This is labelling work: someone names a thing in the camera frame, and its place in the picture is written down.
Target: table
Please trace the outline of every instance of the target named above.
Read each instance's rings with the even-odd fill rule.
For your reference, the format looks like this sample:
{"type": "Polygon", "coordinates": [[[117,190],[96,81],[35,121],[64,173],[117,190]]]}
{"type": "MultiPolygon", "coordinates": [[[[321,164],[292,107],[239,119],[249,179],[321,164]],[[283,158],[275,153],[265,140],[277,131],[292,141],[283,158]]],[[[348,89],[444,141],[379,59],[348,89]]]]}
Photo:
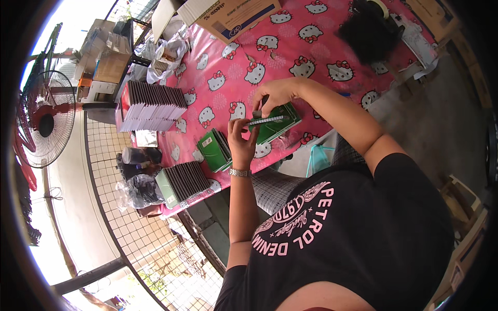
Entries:
{"type": "MultiPolygon", "coordinates": [[[[209,32],[192,25],[187,36],[191,51],[184,55],[175,75],[166,85],[181,88],[187,111],[169,131],[158,136],[163,151],[162,165],[173,166],[188,161],[202,161],[196,142],[213,127],[227,135],[232,118],[251,116],[251,102],[257,86],[266,81],[306,76],[341,92],[351,100],[368,106],[389,90],[394,76],[379,63],[364,66],[351,48],[335,34],[351,14],[348,0],[280,1],[282,10],[259,22],[229,45],[209,32]]],[[[384,1],[390,13],[403,14],[420,24],[413,13],[398,0],[384,1]]],[[[430,42],[434,39],[423,28],[430,42]]],[[[406,68],[416,61],[412,52],[400,43],[389,65],[406,68]]],[[[267,145],[257,146],[251,163],[256,173],[305,148],[329,132],[331,126],[305,101],[293,101],[302,122],[267,145]]],[[[167,211],[171,216],[208,196],[230,186],[228,171],[212,173],[201,162],[211,189],[187,200],[186,204],[167,211]]]]}

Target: metal grille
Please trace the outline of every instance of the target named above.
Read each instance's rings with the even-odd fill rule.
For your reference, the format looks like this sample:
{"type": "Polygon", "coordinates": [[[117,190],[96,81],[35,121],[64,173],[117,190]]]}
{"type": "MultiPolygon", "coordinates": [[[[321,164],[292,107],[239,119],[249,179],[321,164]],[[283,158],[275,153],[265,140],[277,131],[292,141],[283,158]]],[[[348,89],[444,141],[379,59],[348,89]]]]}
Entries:
{"type": "Polygon", "coordinates": [[[116,154],[131,146],[128,133],[87,118],[86,130],[97,201],[130,268],[169,310],[212,310],[223,278],[179,218],[140,218],[132,207],[124,212],[117,208],[115,186],[121,175],[115,168],[116,154]]]}
{"type": "MultiPolygon", "coordinates": [[[[117,22],[135,18],[144,23],[150,23],[152,13],[154,13],[158,3],[159,0],[117,0],[109,11],[106,20],[117,22]]],[[[136,43],[146,27],[136,22],[133,22],[132,26],[133,43],[136,43]]]]}

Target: wristwatch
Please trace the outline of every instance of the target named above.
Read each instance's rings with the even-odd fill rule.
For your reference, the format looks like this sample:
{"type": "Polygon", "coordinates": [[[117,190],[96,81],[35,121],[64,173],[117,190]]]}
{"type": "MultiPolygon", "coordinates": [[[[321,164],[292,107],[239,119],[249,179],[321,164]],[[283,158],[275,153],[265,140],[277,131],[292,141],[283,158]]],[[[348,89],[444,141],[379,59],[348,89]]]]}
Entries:
{"type": "Polygon", "coordinates": [[[251,177],[251,171],[241,171],[230,168],[228,174],[239,177],[251,177]]]}

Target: teal plastic chair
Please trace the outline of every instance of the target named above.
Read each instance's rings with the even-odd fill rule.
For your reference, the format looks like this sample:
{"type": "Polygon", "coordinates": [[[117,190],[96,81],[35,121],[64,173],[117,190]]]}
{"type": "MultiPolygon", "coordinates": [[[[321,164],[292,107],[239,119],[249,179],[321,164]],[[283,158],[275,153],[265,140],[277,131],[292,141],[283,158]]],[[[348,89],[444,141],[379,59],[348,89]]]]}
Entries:
{"type": "Polygon", "coordinates": [[[330,161],[325,154],[325,150],[335,151],[335,148],[324,147],[322,145],[311,146],[310,159],[308,161],[308,169],[306,170],[306,177],[309,177],[310,166],[311,175],[320,172],[330,167],[330,161]]]}

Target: electric fan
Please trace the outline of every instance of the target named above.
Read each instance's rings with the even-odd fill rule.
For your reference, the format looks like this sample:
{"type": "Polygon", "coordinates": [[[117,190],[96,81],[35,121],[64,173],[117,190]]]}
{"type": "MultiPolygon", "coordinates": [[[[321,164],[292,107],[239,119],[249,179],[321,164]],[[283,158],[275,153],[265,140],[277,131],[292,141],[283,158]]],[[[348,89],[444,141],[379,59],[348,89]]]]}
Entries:
{"type": "Polygon", "coordinates": [[[73,129],[75,102],[73,86],[61,72],[48,70],[28,79],[16,111],[16,153],[22,161],[43,168],[57,159],[73,129]]]}

